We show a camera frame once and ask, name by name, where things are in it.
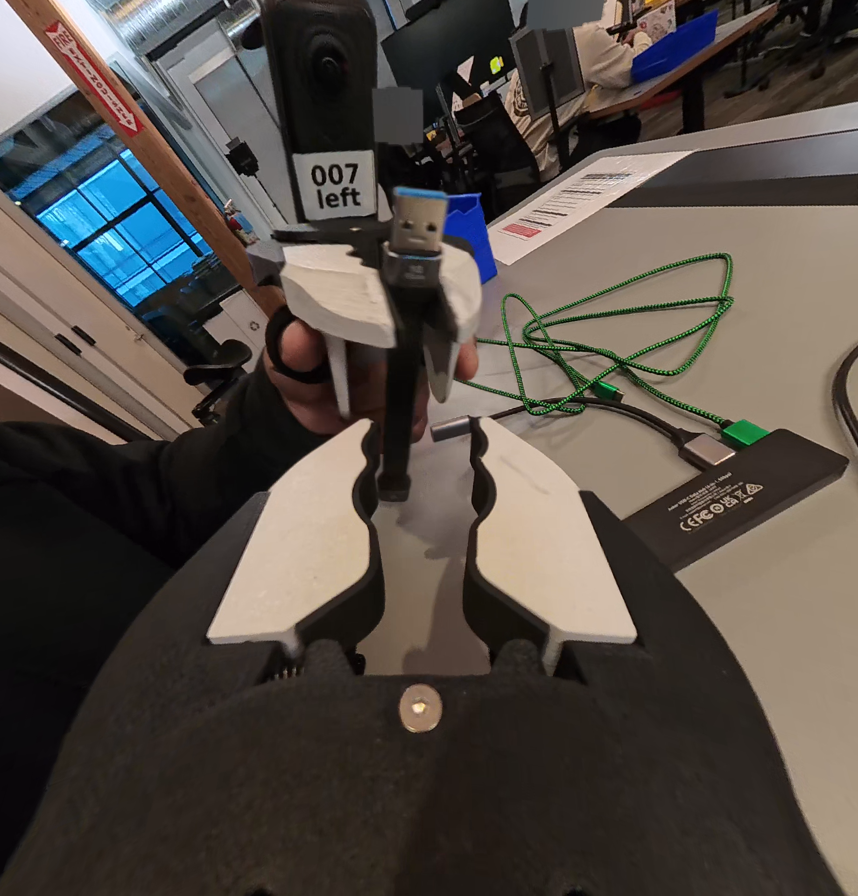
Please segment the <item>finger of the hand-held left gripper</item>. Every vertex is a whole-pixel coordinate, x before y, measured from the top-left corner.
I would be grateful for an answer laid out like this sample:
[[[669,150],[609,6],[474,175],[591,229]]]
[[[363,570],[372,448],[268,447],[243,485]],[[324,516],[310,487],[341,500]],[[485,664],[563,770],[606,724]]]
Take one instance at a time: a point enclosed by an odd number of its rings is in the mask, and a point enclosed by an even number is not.
[[[482,282],[473,255],[460,245],[444,242],[438,285],[429,323],[451,343],[472,339],[482,307]]]
[[[397,325],[379,272],[348,244],[281,245],[281,288],[297,318],[325,335],[392,349]]]

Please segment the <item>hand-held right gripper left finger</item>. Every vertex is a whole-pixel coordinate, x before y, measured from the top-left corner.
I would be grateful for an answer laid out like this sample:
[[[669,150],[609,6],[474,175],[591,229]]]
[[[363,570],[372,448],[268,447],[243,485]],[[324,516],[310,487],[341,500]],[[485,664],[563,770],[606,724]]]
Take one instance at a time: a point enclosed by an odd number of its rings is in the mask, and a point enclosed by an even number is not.
[[[359,420],[268,490],[207,639],[279,644],[288,658],[321,640],[354,651],[385,609],[376,471],[380,427]]]

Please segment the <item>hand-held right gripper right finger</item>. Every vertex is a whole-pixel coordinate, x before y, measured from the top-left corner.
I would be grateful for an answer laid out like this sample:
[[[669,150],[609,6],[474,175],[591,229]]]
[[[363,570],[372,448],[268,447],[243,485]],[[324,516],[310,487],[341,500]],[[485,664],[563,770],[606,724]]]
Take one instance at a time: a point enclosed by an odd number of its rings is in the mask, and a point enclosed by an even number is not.
[[[580,488],[502,424],[470,424],[476,514],[468,534],[464,616],[502,670],[527,646],[547,676],[589,676],[590,662],[634,660],[638,631]]]

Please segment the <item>short black USB adapter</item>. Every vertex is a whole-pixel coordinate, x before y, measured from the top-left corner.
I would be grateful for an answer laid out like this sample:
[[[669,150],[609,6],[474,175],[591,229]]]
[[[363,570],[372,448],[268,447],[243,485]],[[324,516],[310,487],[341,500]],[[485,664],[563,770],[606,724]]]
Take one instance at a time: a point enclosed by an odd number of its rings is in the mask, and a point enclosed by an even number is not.
[[[390,302],[395,344],[386,352],[385,417],[381,426],[378,496],[402,503],[409,497],[412,432],[421,389],[423,325],[439,296],[448,196],[441,191],[397,187],[388,241],[382,246],[380,280]]]

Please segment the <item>blue plastic bin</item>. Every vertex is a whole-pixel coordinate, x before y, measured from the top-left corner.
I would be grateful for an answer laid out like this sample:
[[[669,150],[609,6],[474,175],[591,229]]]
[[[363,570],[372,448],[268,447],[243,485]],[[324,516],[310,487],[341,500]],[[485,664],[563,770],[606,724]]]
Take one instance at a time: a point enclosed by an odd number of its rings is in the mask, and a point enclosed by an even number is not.
[[[469,248],[483,285],[497,275],[480,194],[448,195],[444,236]]]

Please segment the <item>black USB hub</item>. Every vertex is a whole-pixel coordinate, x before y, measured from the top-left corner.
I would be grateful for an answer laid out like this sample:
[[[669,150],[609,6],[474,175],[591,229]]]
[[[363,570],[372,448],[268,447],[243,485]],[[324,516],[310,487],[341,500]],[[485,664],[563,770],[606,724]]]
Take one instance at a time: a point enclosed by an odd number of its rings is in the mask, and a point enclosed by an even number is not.
[[[676,573],[839,480],[849,459],[777,429],[625,518]]]

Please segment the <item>person's left forearm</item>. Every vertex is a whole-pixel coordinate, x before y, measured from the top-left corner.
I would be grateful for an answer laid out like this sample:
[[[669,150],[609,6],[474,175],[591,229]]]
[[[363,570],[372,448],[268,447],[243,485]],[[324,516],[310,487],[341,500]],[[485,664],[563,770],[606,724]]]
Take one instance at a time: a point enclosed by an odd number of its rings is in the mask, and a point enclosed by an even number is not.
[[[126,445],[133,486],[133,539],[178,566],[251,497],[266,491],[330,435],[306,429],[267,376],[264,360],[244,377],[222,419],[171,442]]]

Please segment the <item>grey desk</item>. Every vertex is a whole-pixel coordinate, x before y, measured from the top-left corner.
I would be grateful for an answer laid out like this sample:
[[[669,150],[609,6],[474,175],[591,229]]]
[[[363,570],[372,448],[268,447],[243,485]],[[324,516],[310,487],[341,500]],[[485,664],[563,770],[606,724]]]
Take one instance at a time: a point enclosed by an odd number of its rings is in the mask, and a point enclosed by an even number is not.
[[[858,103],[658,140],[639,153],[858,136]],[[722,547],[679,578],[738,660],[778,738],[799,802],[841,886],[858,894],[858,465],[830,406],[830,380],[858,342],[858,205],[611,205],[484,287],[482,337],[501,338],[502,297],[547,312],[664,264],[729,253],[732,308],[670,395],[732,420],[784,428],[846,454],[836,483]],[[579,419],[504,420],[620,518],[692,468],[643,424],[591,409]],[[387,607],[362,648],[368,674],[460,675],[487,657],[460,608],[471,521],[468,439],[412,454],[413,488],[376,516]]]

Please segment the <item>office desk with black legs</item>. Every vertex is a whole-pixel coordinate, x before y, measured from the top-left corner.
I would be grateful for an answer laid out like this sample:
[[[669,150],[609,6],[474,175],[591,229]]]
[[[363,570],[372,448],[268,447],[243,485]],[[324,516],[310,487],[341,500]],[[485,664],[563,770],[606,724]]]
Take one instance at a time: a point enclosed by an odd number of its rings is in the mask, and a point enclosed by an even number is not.
[[[762,6],[715,28],[714,39],[707,47],[689,57],[668,73],[633,84],[611,98],[596,97],[580,116],[582,124],[613,118],[637,111],[664,92],[678,90],[682,97],[682,132],[698,133],[705,129],[704,76],[731,50],[745,41],[776,15],[778,6]]]

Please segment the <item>person's left hand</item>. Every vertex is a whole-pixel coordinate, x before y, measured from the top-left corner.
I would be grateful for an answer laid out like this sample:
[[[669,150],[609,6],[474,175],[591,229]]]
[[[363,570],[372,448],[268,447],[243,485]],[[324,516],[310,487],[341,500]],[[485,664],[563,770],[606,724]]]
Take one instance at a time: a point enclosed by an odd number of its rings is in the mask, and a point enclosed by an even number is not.
[[[282,333],[278,353],[283,363],[297,373],[308,373],[323,364],[327,351],[323,335],[306,323],[293,320]],[[344,419],[338,412],[331,383],[309,385],[300,383],[274,367],[264,353],[267,376],[278,389],[288,409],[309,431],[320,435],[335,435],[351,422],[368,418],[384,424],[386,416],[386,373],[383,360],[350,362],[349,397],[352,416]]]

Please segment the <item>black monitor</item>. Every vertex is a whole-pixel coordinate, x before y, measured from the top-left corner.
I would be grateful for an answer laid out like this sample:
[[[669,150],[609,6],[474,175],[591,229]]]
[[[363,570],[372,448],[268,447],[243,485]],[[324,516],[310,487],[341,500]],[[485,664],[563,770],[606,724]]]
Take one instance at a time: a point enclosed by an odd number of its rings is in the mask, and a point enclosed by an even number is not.
[[[396,84],[432,92],[467,61],[474,90],[512,73],[515,24],[507,1],[418,2],[408,22],[380,41]]]

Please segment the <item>black office chair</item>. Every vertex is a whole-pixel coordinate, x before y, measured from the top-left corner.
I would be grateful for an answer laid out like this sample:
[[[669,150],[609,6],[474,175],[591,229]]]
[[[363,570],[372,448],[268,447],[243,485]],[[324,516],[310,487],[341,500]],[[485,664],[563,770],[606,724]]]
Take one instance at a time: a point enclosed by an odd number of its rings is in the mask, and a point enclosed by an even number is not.
[[[470,95],[455,118],[469,145],[470,185],[490,223],[535,193],[539,168],[497,93]]]
[[[252,360],[253,350],[247,343],[226,340],[211,361],[191,365],[183,371],[183,379],[189,386],[210,387],[209,393],[191,411],[202,426],[214,425],[220,419],[218,405],[238,385],[245,374],[245,365]]]

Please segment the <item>printed instruction sheet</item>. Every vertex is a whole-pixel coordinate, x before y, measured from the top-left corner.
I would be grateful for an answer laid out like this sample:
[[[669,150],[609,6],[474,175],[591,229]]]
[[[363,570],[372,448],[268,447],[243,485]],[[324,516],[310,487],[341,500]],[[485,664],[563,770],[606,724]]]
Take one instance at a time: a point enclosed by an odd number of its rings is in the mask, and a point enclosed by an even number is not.
[[[606,157],[564,175],[491,225],[494,261],[508,266],[518,262],[689,155],[692,151]]]

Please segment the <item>wooden beam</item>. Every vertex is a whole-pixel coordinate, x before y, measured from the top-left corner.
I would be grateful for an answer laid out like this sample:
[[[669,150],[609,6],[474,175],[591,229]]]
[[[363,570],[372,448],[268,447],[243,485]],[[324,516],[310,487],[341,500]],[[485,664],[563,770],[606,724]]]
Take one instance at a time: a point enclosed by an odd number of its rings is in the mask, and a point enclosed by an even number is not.
[[[77,89],[97,110],[110,126],[116,126],[118,135],[133,155],[143,164],[157,185],[177,205],[188,218],[195,230],[201,234],[209,248],[232,273],[239,285],[264,312],[267,318],[285,305],[285,297],[278,287],[258,286],[253,278],[245,247],[226,226],[222,209],[218,207],[200,187],[199,183],[181,162],[162,134],[154,127],[121,79],[110,69],[80,29],[61,6],[51,1],[9,1],[9,7],[28,27],[36,40],[70,78]],[[142,122],[143,130],[130,137],[108,115],[101,101],[83,83],[67,60],[46,36],[45,29],[56,21],[62,21],[73,32],[77,42],[94,60],[114,91],[123,99]]]

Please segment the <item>red and white sign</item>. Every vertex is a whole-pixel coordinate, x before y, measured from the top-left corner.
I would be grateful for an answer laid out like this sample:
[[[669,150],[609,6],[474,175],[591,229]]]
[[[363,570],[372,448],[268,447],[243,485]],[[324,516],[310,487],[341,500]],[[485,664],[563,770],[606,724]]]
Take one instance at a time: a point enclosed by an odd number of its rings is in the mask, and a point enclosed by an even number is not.
[[[46,36],[67,60],[84,84],[96,95],[110,118],[130,137],[143,130],[139,117],[114,91],[103,72],[77,42],[73,32],[62,22],[56,21],[45,29]]]

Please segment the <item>window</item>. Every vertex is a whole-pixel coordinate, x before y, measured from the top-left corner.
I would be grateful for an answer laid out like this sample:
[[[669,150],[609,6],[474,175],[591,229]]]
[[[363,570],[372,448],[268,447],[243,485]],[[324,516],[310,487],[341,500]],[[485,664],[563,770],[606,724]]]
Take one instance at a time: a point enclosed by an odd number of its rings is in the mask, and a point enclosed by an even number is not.
[[[138,317],[238,283],[79,92],[0,138],[0,189]]]

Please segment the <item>grey tablet on stand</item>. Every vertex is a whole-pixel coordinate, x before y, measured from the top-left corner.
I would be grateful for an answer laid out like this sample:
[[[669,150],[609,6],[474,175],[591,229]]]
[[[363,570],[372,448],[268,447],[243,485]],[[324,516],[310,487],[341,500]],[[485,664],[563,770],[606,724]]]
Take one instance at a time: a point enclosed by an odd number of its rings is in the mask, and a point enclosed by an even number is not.
[[[574,30],[520,28],[510,38],[528,117],[548,118],[560,172],[568,157],[568,131],[558,109],[585,93]]]

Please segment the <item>person's black clothing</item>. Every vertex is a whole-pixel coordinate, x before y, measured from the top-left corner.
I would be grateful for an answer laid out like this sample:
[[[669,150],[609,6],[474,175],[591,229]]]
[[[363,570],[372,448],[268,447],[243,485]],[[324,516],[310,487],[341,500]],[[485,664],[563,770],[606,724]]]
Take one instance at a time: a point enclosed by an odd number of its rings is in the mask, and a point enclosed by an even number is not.
[[[0,422],[0,877],[92,681],[171,573],[163,462],[189,436]]]

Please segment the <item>small blue storage bin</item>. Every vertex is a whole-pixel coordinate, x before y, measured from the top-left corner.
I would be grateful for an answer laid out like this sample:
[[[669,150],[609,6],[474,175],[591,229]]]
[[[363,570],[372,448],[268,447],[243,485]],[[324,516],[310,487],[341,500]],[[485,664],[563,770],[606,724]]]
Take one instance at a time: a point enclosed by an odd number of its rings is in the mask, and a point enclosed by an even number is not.
[[[638,54],[632,65],[633,83],[641,84],[671,73],[708,48],[715,41],[717,19],[718,12],[712,9],[686,21]]]

